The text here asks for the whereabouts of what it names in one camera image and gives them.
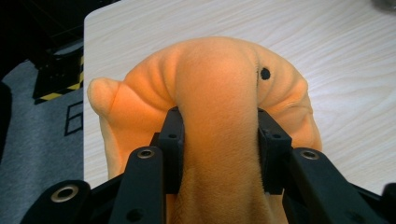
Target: plush toy head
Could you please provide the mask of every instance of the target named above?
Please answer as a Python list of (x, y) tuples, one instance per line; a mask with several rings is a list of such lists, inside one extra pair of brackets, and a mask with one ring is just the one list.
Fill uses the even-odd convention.
[(304, 78), (270, 50), (243, 40), (175, 44), (123, 81), (93, 80), (88, 96), (100, 118), (109, 177), (123, 172), (129, 154), (147, 146), (168, 109), (178, 106), (185, 148), (180, 191), (167, 205), (172, 222), (285, 221), (279, 198), (262, 189), (257, 107), (292, 137), (293, 147), (321, 149)]

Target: wood grain surface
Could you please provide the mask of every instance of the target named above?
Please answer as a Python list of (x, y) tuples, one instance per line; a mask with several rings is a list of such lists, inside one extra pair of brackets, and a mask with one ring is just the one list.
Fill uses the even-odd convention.
[[(323, 151), (346, 179), (381, 193), (396, 182), (396, 13), (369, 0), (120, 1), (85, 20), (86, 91), (123, 80), (178, 41), (225, 35), (289, 60), (309, 83)], [(99, 120), (84, 95), (84, 178), (107, 181)]]

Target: table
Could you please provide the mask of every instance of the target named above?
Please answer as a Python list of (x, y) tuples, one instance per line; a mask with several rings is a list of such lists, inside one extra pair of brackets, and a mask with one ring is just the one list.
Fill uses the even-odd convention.
[[(86, 92), (122, 80), (178, 41), (225, 35), (288, 59), (309, 83), (323, 152), (346, 179), (380, 194), (396, 182), (396, 13), (369, 0), (120, 1), (85, 20)], [(107, 181), (98, 116), (84, 94), (84, 179)]]

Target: plush toy eye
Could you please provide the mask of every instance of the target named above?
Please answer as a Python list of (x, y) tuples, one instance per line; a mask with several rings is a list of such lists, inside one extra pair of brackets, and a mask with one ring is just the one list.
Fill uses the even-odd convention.
[(266, 68), (262, 69), (262, 71), (260, 72), (260, 75), (262, 77), (262, 80), (267, 80), (271, 76), (270, 71), (268, 71), (268, 69), (266, 69)]

